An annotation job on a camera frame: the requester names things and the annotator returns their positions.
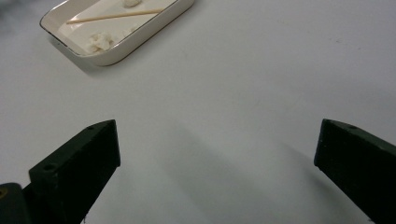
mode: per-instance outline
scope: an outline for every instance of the white food piece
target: white food piece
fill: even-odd
[[[135,7],[142,2],[142,0],[123,0],[123,1],[125,7]]]
[[[99,50],[99,48],[96,47],[93,43],[87,44],[87,46],[86,46],[85,49],[86,49],[86,51],[87,51],[88,53],[95,53],[96,51]]]
[[[110,49],[112,43],[113,40],[109,32],[93,34],[90,38],[90,43],[87,45],[86,51],[95,53],[99,50],[107,50]]]

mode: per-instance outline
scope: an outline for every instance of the screw hole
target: screw hole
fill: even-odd
[[[46,166],[44,166],[45,171],[53,171],[53,170],[55,170],[55,168],[56,168],[56,164],[53,164],[53,163],[50,163],[50,164],[47,164]]]
[[[0,199],[4,198],[8,193],[7,189],[0,189]]]

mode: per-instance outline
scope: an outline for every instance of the white surface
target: white surface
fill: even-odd
[[[323,118],[396,143],[395,1],[197,0],[105,68],[40,29],[59,3],[0,6],[1,183],[115,119],[87,223],[368,223],[313,157]]]

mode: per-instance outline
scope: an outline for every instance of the white tray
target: white tray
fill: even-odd
[[[68,0],[49,11],[41,27],[58,39],[77,57],[96,65],[111,65],[160,31],[166,24],[192,6],[194,0],[143,0],[136,7],[124,7],[122,0]],[[65,24],[69,20],[164,8],[158,14]],[[92,34],[108,32],[111,48],[90,52]]]

